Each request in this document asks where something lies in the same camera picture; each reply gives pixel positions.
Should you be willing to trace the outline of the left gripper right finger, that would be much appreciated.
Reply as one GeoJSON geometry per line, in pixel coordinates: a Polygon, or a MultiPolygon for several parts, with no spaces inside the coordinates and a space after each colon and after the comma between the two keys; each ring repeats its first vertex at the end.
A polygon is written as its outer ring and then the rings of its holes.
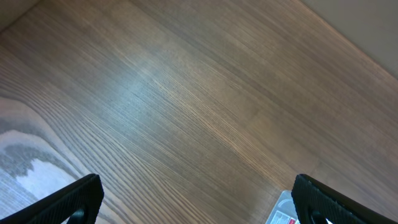
{"type": "Polygon", "coordinates": [[[291,196],[301,224],[397,224],[307,174],[296,176],[291,196]]]}

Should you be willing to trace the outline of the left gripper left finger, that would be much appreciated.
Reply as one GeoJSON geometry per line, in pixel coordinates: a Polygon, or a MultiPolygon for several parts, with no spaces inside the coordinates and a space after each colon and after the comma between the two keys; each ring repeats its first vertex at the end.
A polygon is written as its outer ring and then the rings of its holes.
{"type": "Polygon", "coordinates": [[[104,190],[98,174],[88,174],[36,203],[1,220],[2,224],[93,224],[104,190]]]}

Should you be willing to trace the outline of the clear plastic container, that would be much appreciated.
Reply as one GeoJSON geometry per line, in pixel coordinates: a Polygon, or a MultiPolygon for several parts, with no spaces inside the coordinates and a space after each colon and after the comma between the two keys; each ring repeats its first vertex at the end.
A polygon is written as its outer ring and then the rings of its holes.
{"type": "Polygon", "coordinates": [[[333,224],[317,209],[317,195],[308,190],[284,190],[278,198],[266,224],[301,224],[325,223],[333,224]]]}

